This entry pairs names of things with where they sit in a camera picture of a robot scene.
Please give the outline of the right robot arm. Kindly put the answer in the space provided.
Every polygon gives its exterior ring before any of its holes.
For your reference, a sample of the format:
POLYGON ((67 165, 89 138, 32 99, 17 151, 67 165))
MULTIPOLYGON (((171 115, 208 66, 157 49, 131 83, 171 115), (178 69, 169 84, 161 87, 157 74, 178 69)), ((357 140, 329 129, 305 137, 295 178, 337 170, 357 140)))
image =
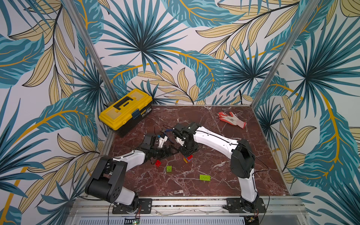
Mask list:
POLYGON ((194 122, 187 126, 177 124, 172 132, 180 145, 179 151, 185 157, 198 151, 199 145, 202 144, 229 158, 231 172, 239 179, 241 198, 246 202, 255 203, 258 198, 254 178, 255 155, 247 140, 226 138, 194 122))

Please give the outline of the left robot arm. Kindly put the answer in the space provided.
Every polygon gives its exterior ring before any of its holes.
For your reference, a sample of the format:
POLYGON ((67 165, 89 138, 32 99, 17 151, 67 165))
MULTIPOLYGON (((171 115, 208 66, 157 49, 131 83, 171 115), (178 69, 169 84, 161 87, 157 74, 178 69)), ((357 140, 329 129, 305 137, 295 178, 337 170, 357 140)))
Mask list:
POLYGON ((123 186, 126 172, 152 159, 161 160, 179 153, 172 144, 165 145, 167 140, 165 135, 145 135, 131 152, 120 157, 101 157, 87 181, 85 194, 109 203, 137 206, 137 194, 123 186))

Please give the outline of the small red lego brick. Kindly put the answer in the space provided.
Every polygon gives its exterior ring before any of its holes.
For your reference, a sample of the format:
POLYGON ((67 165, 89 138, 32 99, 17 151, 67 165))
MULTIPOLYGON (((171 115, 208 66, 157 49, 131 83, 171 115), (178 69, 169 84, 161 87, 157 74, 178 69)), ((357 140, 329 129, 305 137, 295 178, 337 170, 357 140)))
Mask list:
POLYGON ((157 160, 157 161, 155 162, 155 166, 156 166, 156 167, 160 167, 160 165, 161 165, 161 162, 160 162, 159 160, 157 160))

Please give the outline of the long green lego brick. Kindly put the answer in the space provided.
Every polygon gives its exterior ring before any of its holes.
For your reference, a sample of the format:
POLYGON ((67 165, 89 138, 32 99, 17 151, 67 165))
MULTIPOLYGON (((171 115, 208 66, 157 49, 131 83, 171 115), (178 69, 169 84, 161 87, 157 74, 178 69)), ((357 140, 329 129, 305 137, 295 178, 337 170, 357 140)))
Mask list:
POLYGON ((201 175, 199 175, 199 180, 205 181, 205 182, 210 182, 211 181, 211 176, 201 174, 201 175))

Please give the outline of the red white work glove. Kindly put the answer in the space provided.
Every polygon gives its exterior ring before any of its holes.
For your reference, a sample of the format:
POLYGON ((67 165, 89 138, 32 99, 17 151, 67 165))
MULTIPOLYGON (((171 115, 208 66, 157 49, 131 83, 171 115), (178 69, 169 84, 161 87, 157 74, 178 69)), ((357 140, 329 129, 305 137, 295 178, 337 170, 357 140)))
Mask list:
POLYGON ((229 123, 233 126, 238 126, 242 129, 244 129, 246 126, 246 122, 236 117, 233 112, 230 112, 229 114, 226 114, 225 112, 219 112, 218 117, 221 121, 229 123))

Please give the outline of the yellow black toolbox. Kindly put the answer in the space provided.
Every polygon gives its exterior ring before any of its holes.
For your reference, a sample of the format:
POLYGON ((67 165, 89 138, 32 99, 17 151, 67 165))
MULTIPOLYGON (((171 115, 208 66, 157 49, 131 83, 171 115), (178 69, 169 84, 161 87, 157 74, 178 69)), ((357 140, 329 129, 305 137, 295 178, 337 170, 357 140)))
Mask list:
POLYGON ((153 99, 147 93, 134 89, 99 115, 99 120, 124 137, 152 110, 153 99))

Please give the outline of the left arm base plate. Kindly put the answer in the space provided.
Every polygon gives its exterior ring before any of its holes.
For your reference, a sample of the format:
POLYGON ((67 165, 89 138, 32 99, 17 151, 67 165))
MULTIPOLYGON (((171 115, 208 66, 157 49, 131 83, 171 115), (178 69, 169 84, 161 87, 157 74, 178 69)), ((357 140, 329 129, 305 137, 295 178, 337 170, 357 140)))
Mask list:
POLYGON ((115 203, 112 214, 150 214, 152 210, 151 198, 135 198, 130 205, 115 203))

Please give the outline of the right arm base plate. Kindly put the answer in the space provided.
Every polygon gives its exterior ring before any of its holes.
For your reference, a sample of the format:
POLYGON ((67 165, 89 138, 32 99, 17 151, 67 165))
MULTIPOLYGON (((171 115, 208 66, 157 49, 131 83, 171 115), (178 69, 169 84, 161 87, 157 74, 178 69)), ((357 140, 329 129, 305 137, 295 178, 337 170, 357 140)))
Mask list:
POLYGON ((262 198, 256 198, 255 201, 249 202, 241 198, 227 198, 223 209, 228 210, 229 213, 247 213, 257 214, 265 213, 266 207, 262 198))

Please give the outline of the aluminium front rail frame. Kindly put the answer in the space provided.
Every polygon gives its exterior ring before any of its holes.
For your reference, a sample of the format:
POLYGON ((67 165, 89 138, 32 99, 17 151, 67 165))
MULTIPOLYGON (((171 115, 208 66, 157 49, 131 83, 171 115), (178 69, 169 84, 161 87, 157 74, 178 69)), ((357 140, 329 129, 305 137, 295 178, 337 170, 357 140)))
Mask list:
POLYGON ((141 212, 113 214, 104 201, 75 201, 67 225, 310 225, 310 216, 296 196, 264 196, 266 212, 230 213, 226 196, 152 196, 141 198, 141 212))

